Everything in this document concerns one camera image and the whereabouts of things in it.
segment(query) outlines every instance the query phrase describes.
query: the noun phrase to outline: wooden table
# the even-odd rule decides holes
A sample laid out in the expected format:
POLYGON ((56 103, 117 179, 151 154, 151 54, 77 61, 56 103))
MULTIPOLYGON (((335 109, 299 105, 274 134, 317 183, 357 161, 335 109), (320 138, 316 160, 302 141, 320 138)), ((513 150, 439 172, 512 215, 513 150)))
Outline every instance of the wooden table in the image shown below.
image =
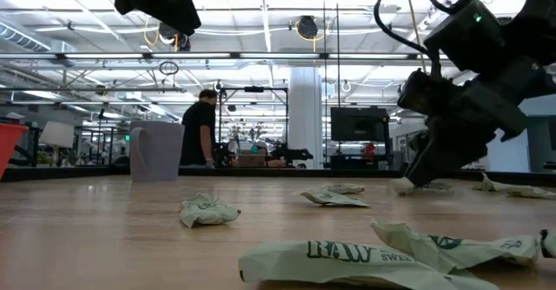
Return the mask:
MULTIPOLYGON (((493 240, 556 227, 554 201, 506 198, 449 181, 453 194, 397 197, 387 180, 182 177, 131 185, 128 176, 0 184, 0 289, 313 289, 243 284, 237 259, 261 241, 380 243, 370 217, 427 234, 493 240), (337 181, 364 184, 372 208, 322 208, 297 190, 337 181), (197 192, 243 213, 224 226, 189 229, 180 202, 197 192)), ((500 289, 556 288, 556 260, 536 268, 474 271, 500 289)))

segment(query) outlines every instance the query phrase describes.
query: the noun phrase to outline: black monitor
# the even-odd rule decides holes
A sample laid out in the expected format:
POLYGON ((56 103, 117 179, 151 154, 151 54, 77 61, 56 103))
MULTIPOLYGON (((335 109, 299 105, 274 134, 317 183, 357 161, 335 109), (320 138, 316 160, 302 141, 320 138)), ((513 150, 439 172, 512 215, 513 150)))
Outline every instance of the black monitor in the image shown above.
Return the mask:
POLYGON ((336 142, 386 142, 388 113, 378 108, 331 108, 332 140, 336 142))

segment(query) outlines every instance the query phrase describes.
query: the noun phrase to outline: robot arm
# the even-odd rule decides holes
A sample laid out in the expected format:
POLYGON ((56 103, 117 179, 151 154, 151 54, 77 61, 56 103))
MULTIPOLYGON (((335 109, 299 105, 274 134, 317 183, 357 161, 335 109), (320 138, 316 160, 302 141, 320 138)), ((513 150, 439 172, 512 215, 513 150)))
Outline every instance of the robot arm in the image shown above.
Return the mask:
MULTIPOLYGON (((556 61, 556 0, 526 0, 506 25, 479 0, 461 0, 452 7, 433 3, 450 16, 427 37, 426 49, 382 28, 433 63, 430 76, 417 70, 407 79, 398 101, 401 108, 427 116, 427 131, 410 144, 416 156, 405 173, 416 187, 485 156, 497 129, 504 131, 502 141, 519 135, 526 127, 520 103, 556 93, 542 68, 556 61), (472 70, 477 77, 462 86, 442 78, 440 50, 458 69, 472 70)), ((377 16, 378 9, 375 19, 382 27, 377 16)))

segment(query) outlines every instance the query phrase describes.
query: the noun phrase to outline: red object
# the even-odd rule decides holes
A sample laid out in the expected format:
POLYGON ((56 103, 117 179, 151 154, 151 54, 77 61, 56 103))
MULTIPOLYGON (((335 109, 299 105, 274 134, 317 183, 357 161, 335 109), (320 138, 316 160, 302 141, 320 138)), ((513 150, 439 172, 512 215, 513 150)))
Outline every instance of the red object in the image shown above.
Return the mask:
POLYGON ((0 178, 8 166, 11 155, 14 154, 14 147, 19 137, 28 129, 26 126, 0 123, 0 178))
POLYGON ((365 160, 373 160, 373 155, 374 155, 374 151, 376 150, 376 148, 374 147, 373 143, 369 143, 366 147, 365 147, 365 160))

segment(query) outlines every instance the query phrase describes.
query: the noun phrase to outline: black t-shirt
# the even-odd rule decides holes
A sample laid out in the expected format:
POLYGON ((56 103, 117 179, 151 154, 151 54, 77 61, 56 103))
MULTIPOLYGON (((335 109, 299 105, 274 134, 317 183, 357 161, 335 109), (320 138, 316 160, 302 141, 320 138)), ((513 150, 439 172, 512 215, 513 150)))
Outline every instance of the black t-shirt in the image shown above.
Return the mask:
POLYGON ((182 125, 185 126, 182 145, 182 165, 206 164, 201 147, 201 126, 205 125, 210 128, 210 138, 214 152, 216 145, 215 123, 215 106, 210 103, 199 101, 185 111, 182 120, 182 125))

